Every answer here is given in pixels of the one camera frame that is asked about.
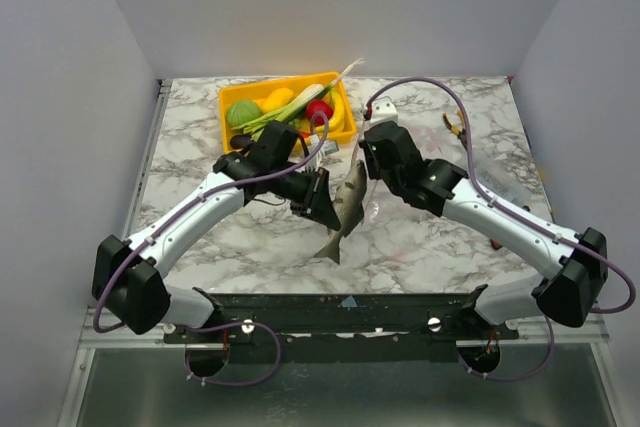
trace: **white marble surface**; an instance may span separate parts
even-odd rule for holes
[[[260,79],[173,82],[138,228],[191,192],[223,153],[218,90],[256,80]],[[347,79],[353,111],[359,112],[369,96],[390,80]],[[534,213],[550,218],[506,79],[445,81],[469,110],[474,145],[497,159],[532,192],[528,205]],[[443,111],[457,120],[455,105],[445,92],[427,84],[408,84],[388,95],[398,108],[400,123],[409,129],[424,157],[456,161],[463,155],[461,145],[442,124]],[[343,147],[325,164],[334,189],[348,170],[351,149],[352,145]],[[468,292],[482,283],[503,283],[533,272],[506,249],[494,252],[488,239],[471,229],[406,206],[382,183],[364,224],[343,239],[341,265],[312,258],[326,240],[324,227],[291,215],[288,204],[271,207],[252,202],[198,241],[177,263],[167,283],[214,292]]]

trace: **fish fin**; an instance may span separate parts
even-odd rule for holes
[[[320,249],[314,257],[318,259],[328,258],[340,265],[340,237],[331,239],[331,241]]]
[[[351,232],[353,232],[353,229],[356,228],[356,225],[364,221],[364,207],[362,207],[362,204],[358,206],[358,208],[356,209],[353,215],[354,215],[354,218],[353,218],[353,223],[351,224],[351,228],[348,230],[345,229],[344,231],[345,237],[347,237]]]

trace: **fish tail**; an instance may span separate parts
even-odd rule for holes
[[[314,257],[319,259],[328,258],[340,265],[340,237],[331,240],[331,242],[320,249]]]

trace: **gray floor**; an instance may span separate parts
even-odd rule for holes
[[[503,348],[502,374],[524,372],[544,346]],[[232,366],[228,379],[264,367]],[[540,376],[482,381],[458,364],[284,365],[249,388],[186,382],[180,350],[96,353],[81,426],[614,425],[589,345],[559,345]]]

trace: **yellow crate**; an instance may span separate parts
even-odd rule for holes
[[[332,80],[338,77],[338,75],[338,72],[323,72],[320,74],[269,80],[254,84],[234,85],[220,89],[220,92],[218,92],[218,100],[220,103],[220,126],[222,128],[222,146],[225,153],[228,154],[234,150],[229,144],[231,137],[242,134],[239,130],[231,129],[227,123],[227,110],[231,107],[231,104],[238,100],[253,100],[255,103],[260,105],[271,92],[281,87],[287,87],[293,90],[293,98],[295,98],[311,84],[322,84],[327,86]],[[338,82],[338,85],[336,85],[334,89],[340,94],[340,97],[342,97],[342,102],[344,102],[346,112],[344,128],[338,132],[329,132],[328,138],[329,140],[335,140],[339,144],[346,144],[349,143],[358,129],[356,127],[356,122],[353,119],[353,113],[351,112],[351,106],[349,105],[349,99],[347,98],[347,93],[344,90],[344,85],[342,82]]]

